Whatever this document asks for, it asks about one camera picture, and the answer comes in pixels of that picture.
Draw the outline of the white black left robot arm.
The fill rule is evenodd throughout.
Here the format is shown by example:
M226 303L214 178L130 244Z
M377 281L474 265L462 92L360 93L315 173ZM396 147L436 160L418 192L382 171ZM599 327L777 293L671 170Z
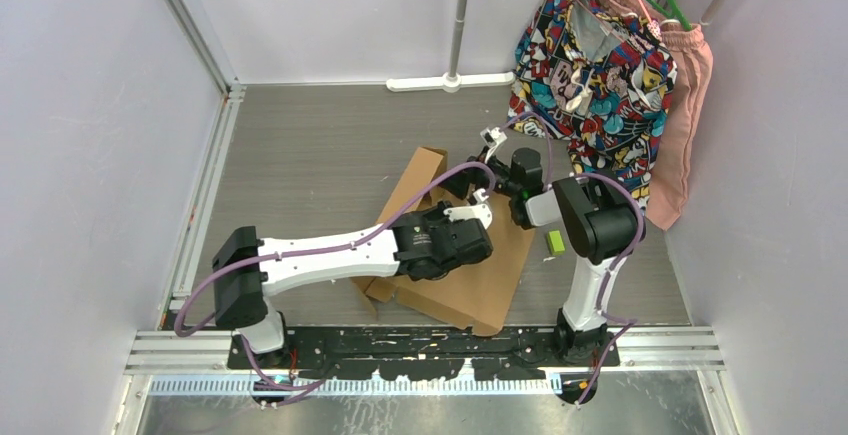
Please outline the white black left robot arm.
M292 352L285 320L271 297L296 287L356 277L439 280L493 252L487 203L448 202L404 213L388 225L307 239L261 238L255 227L234 230L212 260L214 320L245 336L269 368Z

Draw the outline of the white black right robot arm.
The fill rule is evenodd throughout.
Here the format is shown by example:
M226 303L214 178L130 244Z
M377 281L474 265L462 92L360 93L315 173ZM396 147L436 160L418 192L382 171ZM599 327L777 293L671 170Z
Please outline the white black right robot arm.
M563 223L576 259L568 297L557 313L553 349L571 366L598 357L611 339L609 292L620 265L645 235L638 202L607 169L545 184L541 155L531 148L515 150L509 163L488 150L469 160L493 172L494 189L508 197L515 224L531 229Z

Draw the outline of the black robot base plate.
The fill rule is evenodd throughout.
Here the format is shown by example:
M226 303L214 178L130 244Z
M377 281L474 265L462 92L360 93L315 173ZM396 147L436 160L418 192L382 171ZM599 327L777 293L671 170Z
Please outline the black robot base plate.
M249 356L240 336L231 338L229 369L280 370L281 383L457 382L469 368L474 382L541 381L554 371L553 391L567 403L590 401L599 368L620 364L615 334L601 328L572 338L564 324L513 326L484 337L436 326L297 326L283 348Z

